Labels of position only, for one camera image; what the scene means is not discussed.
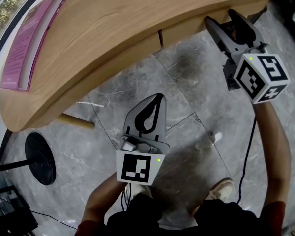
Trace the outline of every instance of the human arm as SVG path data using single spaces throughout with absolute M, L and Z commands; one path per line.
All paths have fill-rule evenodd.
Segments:
M 117 181 L 116 173 L 112 174 L 91 193 L 85 206 L 82 221 L 91 220 L 104 223 L 106 212 L 126 185 L 127 183 Z
M 264 207 L 286 203 L 291 178 L 291 152 L 284 129 L 270 102 L 254 105 L 265 155 L 268 187 Z

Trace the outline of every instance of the black cable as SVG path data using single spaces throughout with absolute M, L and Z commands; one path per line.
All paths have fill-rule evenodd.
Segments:
M 52 216 L 50 216 L 50 215 L 43 214 L 43 213 L 40 213 L 40 212 L 37 212 L 37 211 L 33 211 L 33 210 L 30 210 L 30 211 L 31 211 L 31 212 L 34 212 L 34 213 L 37 213 L 37 214 L 40 214 L 40 215 L 44 215 L 44 216 L 50 217 L 50 218 L 52 218 L 52 219 L 58 221 L 59 223 L 62 223 L 62 224 L 65 225 L 65 226 L 68 226 L 68 227 L 71 227 L 71 228 L 77 230 L 75 227 L 73 227 L 73 226 L 69 226 L 69 225 L 67 225 L 67 224 L 65 224 L 65 223 L 63 223 L 63 222 L 61 222 L 60 220 L 55 219 L 54 217 L 52 217 Z
M 123 199 L 124 199 L 124 202 L 126 203 L 127 209 L 128 209 L 128 207 L 129 207 L 129 205 L 130 205 L 130 198 L 131 198 L 131 183 L 129 184 L 130 191 L 129 191 L 128 202 L 127 202 L 126 194 L 125 194 L 125 190 L 126 190 L 126 188 L 127 188 L 127 186 L 123 189 L 122 194 L 121 194 L 121 207 L 122 207 L 122 211 L 124 211 L 124 207 L 123 207 Z
M 127 205 L 127 209 L 130 205 L 130 198 L 131 198 L 131 183 L 129 184 L 129 188 L 130 188 L 130 195 L 129 195 L 129 198 L 128 198 L 128 205 Z
M 123 208 L 123 196 L 124 196 L 124 189 L 123 189 L 122 195 L 121 195 L 121 207 L 122 207 L 122 211 L 124 211 L 124 208 Z
M 12 203 L 9 202 L 8 200 L 5 200 L 5 199 L 3 199 L 3 198 L 1 198 L 1 197 L 0 197 L 0 199 L 3 200 L 3 201 L 6 201 L 6 202 L 9 203 L 9 204 L 12 204 Z M 40 213 L 40 212 L 37 212 L 37 211 L 33 211 L 33 210 L 30 210 L 30 211 L 33 212 L 33 213 L 37 213 L 37 214 L 40 214 L 40 215 L 44 215 L 44 216 L 50 217 L 50 218 L 52 218 L 52 219 L 58 221 L 59 223 L 62 223 L 62 224 L 65 225 L 65 226 L 68 226 L 68 227 L 71 227 L 71 228 L 77 230 L 75 227 L 73 227 L 73 226 L 69 226 L 69 225 L 67 225 L 67 224 L 65 224 L 65 223 L 63 223 L 63 222 L 61 222 L 60 220 L 55 219 L 54 217 L 52 217 L 52 216 L 50 216 L 50 215 L 43 214 L 43 213 Z
M 239 198 L 238 198 L 237 204 L 239 204 L 239 202 L 240 202 L 240 200 L 241 200 L 241 185 L 242 185 L 242 181 L 244 180 L 245 173 L 246 173 L 246 165 L 247 165 L 247 160 L 248 160 L 248 155 L 249 155 L 249 150 L 250 150 L 250 146 L 251 146 L 252 138 L 253 138 L 253 136 L 254 136 L 254 131 L 255 131 L 255 127 L 256 127 L 256 122 L 257 122 L 257 119 L 256 119 L 256 117 L 255 117 L 255 118 L 254 118 L 254 124 L 252 125 L 252 129 L 251 129 L 251 134 L 250 134 L 250 139 L 249 139 L 248 149 L 247 149 L 247 153 L 246 153 L 246 157 L 245 157 L 245 161 L 244 161 L 244 167 L 243 167 L 243 170 L 242 170 L 242 176 L 241 176 L 240 183 L 239 183 L 239 190 L 238 190 Z

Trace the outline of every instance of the pink book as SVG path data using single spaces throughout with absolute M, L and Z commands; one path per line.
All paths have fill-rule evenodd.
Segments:
M 27 13 L 6 59 L 2 88 L 29 90 L 39 50 L 63 2 L 64 0 L 44 0 Z

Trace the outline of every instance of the curved wooden countertop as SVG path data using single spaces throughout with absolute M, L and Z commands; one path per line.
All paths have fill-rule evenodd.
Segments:
M 267 1 L 66 0 L 44 40 L 29 92 L 0 89 L 2 119 L 11 131 L 47 125 L 102 82 L 159 50 L 161 42 L 167 46 L 182 32 L 194 34 L 194 22 L 206 15 L 225 21 L 229 8 L 254 14 Z

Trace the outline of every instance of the red shirt sleeve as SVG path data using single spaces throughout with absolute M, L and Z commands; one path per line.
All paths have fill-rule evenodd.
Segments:
M 270 230 L 271 236 L 281 236 L 285 214 L 285 203 L 276 201 L 263 207 L 260 219 Z
M 91 220 L 83 221 L 77 229 L 75 236 L 101 236 L 106 235 L 106 226 Z

